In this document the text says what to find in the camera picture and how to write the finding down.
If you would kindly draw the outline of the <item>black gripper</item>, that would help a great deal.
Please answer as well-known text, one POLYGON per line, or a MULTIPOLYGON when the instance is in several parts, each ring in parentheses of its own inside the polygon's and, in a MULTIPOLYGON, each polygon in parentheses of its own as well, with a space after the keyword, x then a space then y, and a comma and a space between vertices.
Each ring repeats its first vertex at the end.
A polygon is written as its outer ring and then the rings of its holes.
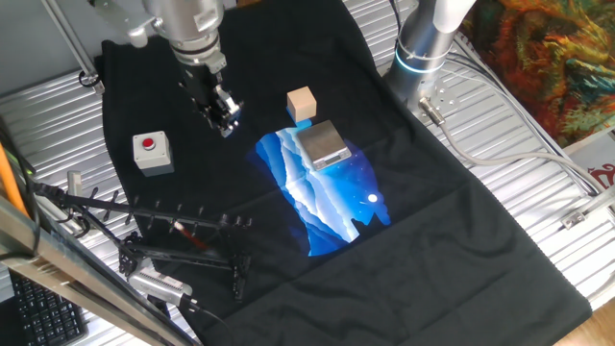
POLYGON ((203 115, 213 130, 229 136, 239 125, 242 103, 236 103, 220 84, 220 72, 212 73, 206 65, 179 63, 183 86, 192 98, 196 111, 203 115))

